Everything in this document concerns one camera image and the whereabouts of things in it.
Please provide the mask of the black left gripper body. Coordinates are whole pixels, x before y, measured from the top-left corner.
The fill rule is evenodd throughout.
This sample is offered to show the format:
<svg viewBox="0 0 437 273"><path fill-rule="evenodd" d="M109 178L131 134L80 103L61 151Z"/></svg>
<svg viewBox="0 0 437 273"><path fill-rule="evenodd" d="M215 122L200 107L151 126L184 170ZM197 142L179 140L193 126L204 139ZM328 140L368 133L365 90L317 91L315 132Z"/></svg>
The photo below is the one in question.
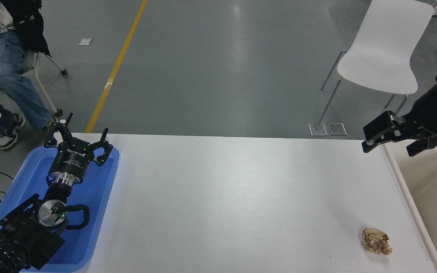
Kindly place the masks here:
<svg viewBox="0 0 437 273"><path fill-rule="evenodd" d="M56 179L59 174L67 173L75 177L75 181L83 181L94 152L88 142L71 144L61 142L56 157L50 167L49 176Z"/></svg>

